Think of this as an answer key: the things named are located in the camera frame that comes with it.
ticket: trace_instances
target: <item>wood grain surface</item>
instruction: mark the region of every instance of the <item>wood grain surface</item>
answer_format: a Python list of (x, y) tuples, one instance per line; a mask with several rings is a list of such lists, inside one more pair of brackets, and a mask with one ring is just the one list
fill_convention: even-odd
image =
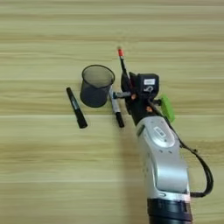
[[(214, 190), (192, 200), (195, 224), (224, 221), (224, 1), (0, 0), (0, 223), (148, 223), (135, 127), (108, 102), (79, 99), (81, 71), (110, 67), (116, 48), (136, 73), (156, 73), (175, 128), (211, 166)], [(66, 95), (75, 92), (88, 128)], [(197, 160), (183, 151), (192, 190)]]

